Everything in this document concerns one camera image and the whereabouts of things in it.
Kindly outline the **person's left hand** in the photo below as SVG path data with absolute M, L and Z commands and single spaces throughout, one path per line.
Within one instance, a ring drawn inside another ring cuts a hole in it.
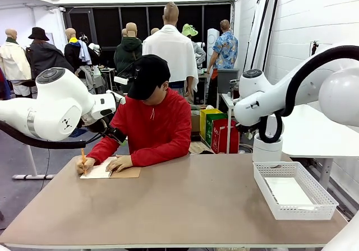
M 123 169 L 133 167 L 130 155 L 117 155 L 115 159 L 111 160 L 106 167 L 107 172 L 120 172 Z

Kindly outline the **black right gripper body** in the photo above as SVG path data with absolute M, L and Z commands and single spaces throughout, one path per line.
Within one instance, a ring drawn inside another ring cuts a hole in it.
M 246 137 L 248 140 L 251 140 L 257 133 L 257 126 L 245 126 L 237 123 L 237 130 L 241 137 Z

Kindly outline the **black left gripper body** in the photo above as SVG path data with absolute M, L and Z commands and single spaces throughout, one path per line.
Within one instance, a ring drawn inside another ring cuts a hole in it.
M 116 142 L 121 143 L 127 139 L 127 136 L 118 128 L 110 125 L 107 118 L 97 120 L 95 123 L 89 125 L 89 131 L 98 134 L 99 137 L 108 137 L 114 139 Z

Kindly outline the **person's right hand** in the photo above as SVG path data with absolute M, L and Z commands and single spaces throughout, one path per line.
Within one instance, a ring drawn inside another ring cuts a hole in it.
M 78 157 L 75 163 L 76 172 L 78 174 L 87 174 L 87 172 L 91 170 L 94 164 L 95 164 L 94 158 L 85 157 L 83 159 L 82 157 Z

